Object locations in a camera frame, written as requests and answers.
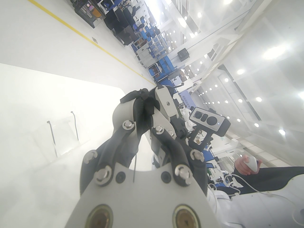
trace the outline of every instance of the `metal screw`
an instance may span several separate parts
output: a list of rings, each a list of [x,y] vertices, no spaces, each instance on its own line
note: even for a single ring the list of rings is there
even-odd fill
[[[126,179],[126,174],[123,171],[120,171],[116,175],[116,182],[121,184]]]
[[[124,121],[123,125],[124,125],[126,128],[131,128],[131,127],[132,127],[132,122],[129,121],[129,120],[126,120],[126,121]]]
[[[204,162],[205,159],[203,153],[198,150],[192,150],[190,152],[190,157],[192,160],[200,160],[201,162]]]
[[[174,173],[176,176],[180,176],[182,179],[185,180],[185,183],[187,185],[191,184],[192,181],[192,172],[191,170],[188,168],[188,166],[183,165],[183,164],[179,164],[178,166],[176,166]]]
[[[174,136],[174,132],[172,130],[168,130],[168,133],[170,136],[172,136],[172,137]]]
[[[112,175],[112,169],[110,166],[106,166],[104,169],[100,169],[99,171],[94,173],[95,182],[98,185],[104,185],[109,181]]]
[[[97,151],[95,151],[95,150],[88,151],[85,154],[85,156],[83,157],[83,162],[85,164],[88,164],[91,160],[93,160],[94,158],[97,158],[97,156],[98,156]]]
[[[171,175],[169,172],[167,171],[164,171],[162,174],[161,174],[161,179],[164,183],[168,184],[171,182]]]
[[[155,130],[156,130],[156,134],[158,134],[158,135],[160,135],[160,134],[162,134],[162,133],[164,132],[163,127],[162,127],[162,126],[159,126],[159,125],[157,125],[157,126],[155,127]]]

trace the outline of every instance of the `metal rack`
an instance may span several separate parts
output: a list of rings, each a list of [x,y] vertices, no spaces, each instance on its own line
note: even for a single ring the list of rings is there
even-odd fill
[[[136,51],[144,67],[152,66],[169,54],[169,44],[162,34],[165,36],[165,32],[162,32]]]

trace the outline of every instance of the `yellow floor line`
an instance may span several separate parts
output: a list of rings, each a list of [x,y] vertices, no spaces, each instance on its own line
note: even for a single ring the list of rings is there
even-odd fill
[[[139,74],[138,72],[136,72],[134,69],[132,69],[131,67],[129,67],[128,65],[126,65],[124,62],[122,62],[121,60],[119,60],[117,57],[115,57],[114,55],[112,55],[110,52],[108,52],[104,48],[100,47],[93,40],[89,39],[84,34],[80,33],[77,29],[73,28],[71,25],[69,25],[68,23],[66,23],[64,20],[60,19],[57,15],[55,15],[52,12],[50,12],[49,10],[47,10],[45,7],[43,7],[41,4],[39,4],[35,0],[28,0],[28,1],[30,3],[32,3],[32,4],[34,4],[39,9],[41,9],[42,11],[46,12],[47,14],[49,14],[51,17],[53,17],[54,19],[56,19],[58,22],[62,23],[63,25],[65,25],[66,27],[68,27],[69,29],[71,29],[72,31],[74,31],[76,34],[80,35],[81,37],[83,37],[84,39],[86,39],[87,41],[89,41],[90,43],[92,43],[93,45],[95,45],[96,47],[98,47],[99,49],[101,49],[102,51],[104,51],[105,53],[107,53],[109,56],[113,57],[115,60],[119,61],[121,64],[123,64],[124,66],[126,66],[127,68],[129,68],[130,70],[132,70],[137,75],[141,76],[143,79],[147,80],[149,83],[155,85],[154,83],[152,83],[151,81],[149,81],[148,79],[146,79],[144,76],[142,76],[141,74]]]

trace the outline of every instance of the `round button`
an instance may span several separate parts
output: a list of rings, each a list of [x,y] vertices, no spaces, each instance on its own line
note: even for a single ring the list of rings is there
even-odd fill
[[[215,125],[217,123],[217,119],[214,116],[208,117],[207,118],[207,124],[209,125]]]

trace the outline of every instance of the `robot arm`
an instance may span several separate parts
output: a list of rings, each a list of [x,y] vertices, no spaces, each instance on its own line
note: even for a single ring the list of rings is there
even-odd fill
[[[219,227],[206,199],[204,157],[186,144],[187,131],[169,94],[164,86],[121,99],[112,137],[84,156],[81,198],[66,228],[201,227],[202,222]],[[132,171],[128,167],[147,130],[160,168]]]

